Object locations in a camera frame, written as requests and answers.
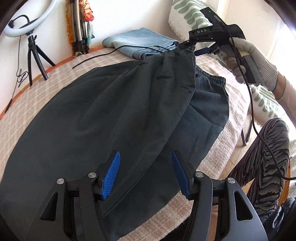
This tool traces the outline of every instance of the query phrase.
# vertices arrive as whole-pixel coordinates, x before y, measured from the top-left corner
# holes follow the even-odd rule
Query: pants leg
[[[274,118],[264,125],[259,134],[275,155],[281,173],[286,175],[289,162],[287,125],[282,119]],[[277,208],[284,180],[258,137],[228,177],[233,177],[241,187],[254,179],[247,197],[264,223]]]

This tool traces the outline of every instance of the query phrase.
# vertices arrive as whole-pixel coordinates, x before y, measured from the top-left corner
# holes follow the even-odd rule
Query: bed
[[[49,79],[47,81],[44,81],[43,77],[38,78],[32,87],[25,89],[15,99],[10,109],[0,120],[0,180],[18,139],[31,120],[58,91],[95,67],[131,60],[122,53],[115,52],[111,55],[94,58],[68,72],[71,67],[83,60],[112,50],[111,48],[100,48],[90,54],[68,59],[58,64],[48,73]],[[229,95],[229,119],[198,168],[211,178],[218,179],[240,138],[250,100],[247,88],[237,83],[232,73],[222,67],[217,60],[203,55],[196,58],[196,63],[204,71],[226,78],[226,91]],[[120,240],[160,240],[189,216],[191,207],[192,202],[187,201],[179,192],[158,213]]]

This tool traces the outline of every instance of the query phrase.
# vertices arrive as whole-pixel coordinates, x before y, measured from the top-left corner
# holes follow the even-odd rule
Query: green patterned pillow
[[[279,103],[274,95],[264,86],[250,85],[254,107],[255,120],[264,125],[269,119],[279,116]]]
[[[201,0],[173,0],[168,23],[182,41],[189,38],[189,31],[212,25],[200,11],[205,7],[212,9]]]

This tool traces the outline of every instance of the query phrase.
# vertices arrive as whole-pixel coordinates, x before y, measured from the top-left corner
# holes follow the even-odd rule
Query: black tripod stand
[[[31,52],[33,53],[34,59],[38,65],[38,68],[40,69],[41,74],[43,75],[44,79],[47,80],[48,76],[44,70],[44,67],[40,61],[39,55],[43,57],[49,64],[52,66],[55,66],[54,62],[51,61],[51,59],[39,48],[36,43],[35,39],[37,38],[37,35],[32,36],[31,34],[28,37],[28,72],[29,72],[29,82],[30,86],[32,86],[32,71],[31,71]]]

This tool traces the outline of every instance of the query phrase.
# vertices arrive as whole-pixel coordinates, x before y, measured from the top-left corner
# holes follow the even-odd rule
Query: black cord
[[[162,49],[165,49],[165,50],[170,51],[170,49],[167,49],[167,48],[165,48],[165,47],[161,47],[161,46],[158,46],[158,45],[153,45],[153,47],[159,47],[159,48],[162,48]]]
[[[113,51],[111,51],[111,52],[109,52],[109,53],[99,54],[99,55],[96,55],[96,56],[93,56],[93,57],[87,58],[87,59],[83,60],[82,62],[78,63],[77,65],[75,65],[74,67],[72,67],[69,71],[71,71],[72,69],[76,68],[78,65],[81,65],[82,63],[84,63],[84,62],[86,62],[86,61],[88,61],[88,60],[90,60],[90,59],[93,59],[93,58],[96,58],[96,57],[99,57],[99,56],[104,56],[104,55],[112,54],[112,53],[114,53],[116,50],[119,50],[119,49],[122,48],[122,47],[133,47],[133,48],[151,49],[151,50],[154,50],[154,51],[156,51],[156,52],[163,53],[163,52],[161,52],[161,51],[159,51],[159,50],[156,50],[156,49],[154,49],[154,48],[150,48],[150,47],[132,46],[132,45],[122,45],[122,46],[116,48],[115,50],[113,50]]]
[[[253,125],[253,128],[254,128],[254,131],[255,131],[256,135],[258,136],[258,138],[259,138],[259,139],[262,141],[262,143],[266,146],[267,150],[270,152],[270,154],[271,154],[271,156],[272,156],[272,158],[273,158],[273,160],[274,160],[274,164],[275,164],[275,166],[276,166],[276,168],[277,168],[277,170],[278,170],[278,173],[280,174],[281,178],[284,179],[284,180],[288,180],[288,181],[296,180],[296,177],[285,177],[285,176],[281,173],[281,170],[280,170],[280,168],[279,168],[279,165],[277,164],[276,158],[275,158],[275,156],[274,156],[272,150],[270,149],[270,147],[267,145],[267,143],[263,140],[263,138],[259,135],[258,131],[256,130],[255,122],[254,122],[253,99],[252,99],[252,93],[251,93],[251,89],[250,89],[250,87],[249,87],[249,83],[248,83],[247,78],[246,78],[245,74],[243,73],[242,68],[241,68],[241,66],[240,66],[240,64],[239,64],[239,59],[238,59],[238,57],[237,57],[237,49],[236,49],[236,47],[235,47],[233,37],[232,37],[232,35],[230,34],[230,32],[228,31],[228,29],[225,27],[225,25],[224,25],[222,22],[220,22],[220,24],[221,24],[221,26],[225,29],[225,31],[228,33],[228,35],[229,35],[229,37],[230,37],[230,39],[231,39],[231,42],[232,42],[232,50],[233,50],[233,52],[234,52],[234,56],[235,56],[235,60],[236,60],[237,66],[238,66],[240,72],[242,73],[242,76],[243,76],[243,78],[244,78],[244,81],[245,81],[246,86],[247,86],[248,91],[249,91],[250,100],[251,100],[252,125]]]
[[[25,71],[25,72],[22,73],[22,69],[19,69],[19,66],[20,66],[20,40],[19,40],[19,47],[18,47],[18,54],[17,54],[17,72],[16,72],[16,74],[15,74],[16,77],[17,77],[17,80],[16,80],[16,82],[15,82],[15,88],[14,88],[14,90],[13,90],[12,97],[11,97],[11,99],[10,99],[10,101],[9,101],[9,103],[8,103],[8,105],[7,105],[6,109],[5,109],[5,111],[4,111],[4,113],[6,113],[6,112],[8,111],[8,109],[9,109],[11,103],[12,103],[12,99],[13,99],[13,96],[14,96],[14,94],[15,94],[15,89],[16,89],[16,87],[17,87],[17,83],[18,83],[18,88],[19,88],[20,85],[24,82],[24,80],[25,80],[25,79],[28,77],[28,75],[29,75],[29,72],[28,72],[28,71]]]
[[[17,20],[17,19],[20,18],[20,17],[24,17],[24,18],[27,19],[27,22],[28,22],[28,23],[30,22],[30,19],[28,18],[28,16],[27,16],[27,15],[24,15],[24,14],[22,14],[22,15],[20,15],[20,16],[17,16],[17,17],[16,17],[14,20],[12,20],[12,21]]]

